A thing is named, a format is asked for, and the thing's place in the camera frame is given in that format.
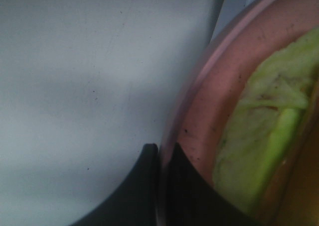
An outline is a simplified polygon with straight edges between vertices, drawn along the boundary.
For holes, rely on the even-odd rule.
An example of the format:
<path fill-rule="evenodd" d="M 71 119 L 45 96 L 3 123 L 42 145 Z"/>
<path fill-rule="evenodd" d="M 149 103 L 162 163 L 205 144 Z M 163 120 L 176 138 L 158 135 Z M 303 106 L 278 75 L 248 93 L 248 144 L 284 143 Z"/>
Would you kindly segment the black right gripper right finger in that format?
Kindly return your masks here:
<path fill-rule="evenodd" d="M 174 146 L 169 164 L 165 209 L 168 226 L 255 226 L 257 224 L 209 186 L 178 143 Z"/>

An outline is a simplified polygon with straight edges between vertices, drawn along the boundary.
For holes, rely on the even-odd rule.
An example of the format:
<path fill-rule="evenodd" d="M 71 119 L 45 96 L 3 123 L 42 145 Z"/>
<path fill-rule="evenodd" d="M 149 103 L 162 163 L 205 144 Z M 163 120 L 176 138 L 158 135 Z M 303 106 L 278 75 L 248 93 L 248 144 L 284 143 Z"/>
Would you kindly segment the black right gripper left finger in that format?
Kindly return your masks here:
<path fill-rule="evenodd" d="M 158 189 L 158 147 L 145 144 L 120 186 L 74 226 L 155 226 Z"/>

